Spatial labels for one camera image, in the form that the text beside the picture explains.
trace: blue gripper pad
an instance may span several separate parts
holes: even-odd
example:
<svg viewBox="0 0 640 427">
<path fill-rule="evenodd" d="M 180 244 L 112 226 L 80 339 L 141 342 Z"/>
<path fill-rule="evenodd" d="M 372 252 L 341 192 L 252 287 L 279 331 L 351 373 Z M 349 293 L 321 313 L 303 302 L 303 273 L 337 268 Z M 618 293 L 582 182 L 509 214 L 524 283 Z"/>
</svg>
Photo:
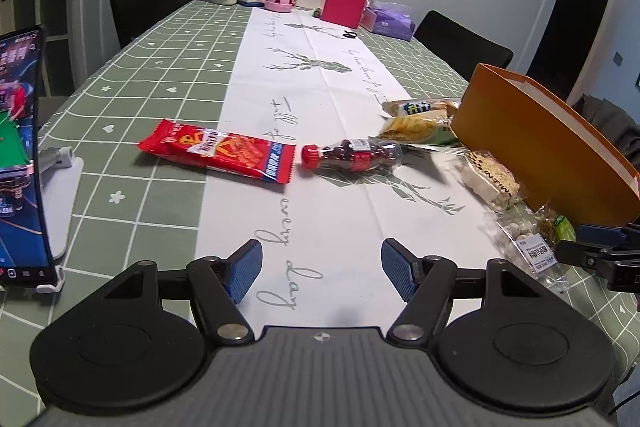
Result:
<svg viewBox="0 0 640 427">
<path fill-rule="evenodd" d="M 598 227 L 596 225 L 580 225 L 575 229 L 575 240 L 580 243 L 619 247 L 626 241 L 626 235 L 620 229 Z"/>
<path fill-rule="evenodd" d="M 262 269 L 262 245 L 252 241 L 251 247 L 231 265 L 230 276 L 225 283 L 226 293 L 238 304 L 254 283 Z"/>
<path fill-rule="evenodd" d="M 418 285 L 414 282 L 412 276 L 411 263 L 398 250 L 392 247 L 388 241 L 382 243 L 380 257 L 382 258 L 382 269 L 385 271 L 386 276 L 389 277 L 402 300 L 409 302 L 418 289 Z"/>
</svg>

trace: snack package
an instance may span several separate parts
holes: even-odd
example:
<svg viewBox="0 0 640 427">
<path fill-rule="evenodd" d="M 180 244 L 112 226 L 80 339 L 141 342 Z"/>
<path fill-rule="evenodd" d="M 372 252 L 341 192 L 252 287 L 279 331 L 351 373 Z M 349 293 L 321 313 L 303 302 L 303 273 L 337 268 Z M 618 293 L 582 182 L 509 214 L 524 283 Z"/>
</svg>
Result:
<svg viewBox="0 0 640 427">
<path fill-rule="evenodd" d="M 295 145 L 162 120 L 140 150 L 169 161 L 286 184 Z"/>
<path fill-rule="evenodd" d="M 552 248 L 562 241 L 575 241 L 575 230 L 569 220 L 556 213 L 548 204 L 542 205 L 536 212 L 540 235 Z"/>
<path fill-rule="evenodd" d="M 522 188 L 511 171 L 487 151 L 460 156 L 456 168 L 463 184 L 496 212 L 522 201 Z"/>
<path fill-rule="evenodd" d="M 432 145 L 456 144 L 451 119 L 459 103 L 450 98 L 397 100 L 384 102 L 382 109 L 391 116 L 378 135 L 381 140 Z"/>
<path fill-rule="evenodd" d="M 569 267 L 556 261 L 540 234 L 538 218 L 525 204 L 514 206 L 499 217 L 488 214 L 485 220 L 492 225 L 494 242 L 505 259 L 555 293 L 569 288 L 565 277 Z"/>
</svg>

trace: red bottle cap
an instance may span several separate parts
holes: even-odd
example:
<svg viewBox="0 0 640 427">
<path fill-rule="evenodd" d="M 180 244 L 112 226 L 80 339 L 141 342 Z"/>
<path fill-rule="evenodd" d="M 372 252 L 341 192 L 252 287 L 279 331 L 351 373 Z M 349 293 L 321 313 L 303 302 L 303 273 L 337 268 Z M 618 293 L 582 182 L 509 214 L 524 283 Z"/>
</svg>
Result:
<svg viewBox="0 0 640 427">
<path fill-rule="evenodd" d="M 320 152 L 317 145 L 305 145 L 302 148 L 302 166 L 305 169 L 317 169 L 320 165 Z"/>
</svg>

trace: cursive text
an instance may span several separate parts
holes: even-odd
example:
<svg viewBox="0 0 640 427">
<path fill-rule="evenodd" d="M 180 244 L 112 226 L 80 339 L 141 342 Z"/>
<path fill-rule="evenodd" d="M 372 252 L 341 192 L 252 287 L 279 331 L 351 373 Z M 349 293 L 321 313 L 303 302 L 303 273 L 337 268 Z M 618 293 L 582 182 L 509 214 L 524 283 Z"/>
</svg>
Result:
<svg viewBox="0 0 640 427">
<path fill-rule="evenodd" d="M 281 33 L 276 33 L 276 24 L 280 22 L 280 15 L 276 13 L 272 13 L 271 17 L 269 17 L 268 22 L 264 23 L 266 33 L 265 37 L 281 37 Z"/>
<path fill-rule="evenodd" d="M 278 232 L 271 232 L 271 230 L 258 229 L 254 231 L 254 237 L 260 239 L 260 241 L 266 241 L 267 243 L 278 243 L 289 246 L 289 234 L 291 232 L 290 224 L 291 218 L 289 217 L 289 200 L 282 198 L 280 200 L 280 213 L 284 216 L 280 220 L 280 230 Z"/>
<path fill-rule="evenodd" d="M 386 102 L 387 98 L 385 94 L 379 89 L 382 84 L 377 83 L 370 75 L 371 72 L 375 72 L 376 70 L 363 66 L 362 60 L 357 56 L 358 52 L 356 50 L 347 50 L 345 53 L 348 53 L 353 57 L 353 60 L 355 60 L 356 64 L 359 66 L 360 71 L 364 74 L 366 80 L 363 80 L 363 82 L 367 84 L 365 89 L 376 97 L 378 103 Z"/>
<path fill-rule="evenodd" d="M 297 275 L 299 277 L 305 277 L 306 279 L 322 279 L 324 275 L 318 270 L 313 270 L 311 268 L 294 267 L 293 263 L 289 260 L 287 260 L 286 266 L 287 269 L 285 270 L 285 276 L 289 287 L 289 296 L 282 297 L 274 292 L 260 290 L 255 294 L 255 297 L 258 301 L 268 304 L 269 306 L 285 307 L 295 311 L 298 302 L 294 294 L 300 291 L 300 286 L 297 282 L 292 280 L 292 277 Z"/>
<path fill-rule="evenodd" d="M 273 106 L 273 121 L 275 123 L 280 122 L 280 125 L 298 125 L 298 117 L 293 114 L 291 110 L 291 104 L 287 100 L 286 96 L 282 97 L 282 100 L 271 99 L 271 105 Z M 263 136 L 268 136 L 271 139 L 282 138 L 283 140 L 292 140 L 296 138 L 290 134 L 284 134 L 278 127 L 274 127 L 273 130 L 263 133 Z"/>
</svg>

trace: dining table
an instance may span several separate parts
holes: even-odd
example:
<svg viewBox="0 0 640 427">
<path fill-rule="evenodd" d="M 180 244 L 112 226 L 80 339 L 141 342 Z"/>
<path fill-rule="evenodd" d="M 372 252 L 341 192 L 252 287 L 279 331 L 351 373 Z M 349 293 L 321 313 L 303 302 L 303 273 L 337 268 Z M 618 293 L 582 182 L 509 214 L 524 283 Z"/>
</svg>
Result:
<svg viewBox="0 0 640 427">
<path fill-rule="evenodd" d="M 166 118 L 299 150 L 375 136 L 382 102 L 464 95 L 467 82 L 416 39 L 344 31 L 308 10 L 194 0 L 108 60 L 44 124 L 38 146 L 72 147 L 84 170 L 62 292 L 0 294 L 0 425 L 24 425 L 44 407 L 29 365 L 40 330 L 137 261 L 180 269 L 260 240 L 262 272 L 239 305 L 258 337 L 268 324 L 385 333 L 404 305 L 380 266 L 385 237 L 460 267 L 500 257 L 484 229 L 489 209 L 449 172 L 455 156 L 408 156 L 392 174 L 356 176 L 305 171 L 298 152 L 290 184 L 276 185 L 137 147 Z M 606 333 L 620 379 L 640 351 L 636 300 L 580 268 L 565 278 L 559 298 Z M 188 302 L 162 305 L 191 320 Z M 479 305 L 457 301 L 452 318 Z"/>
</svg>

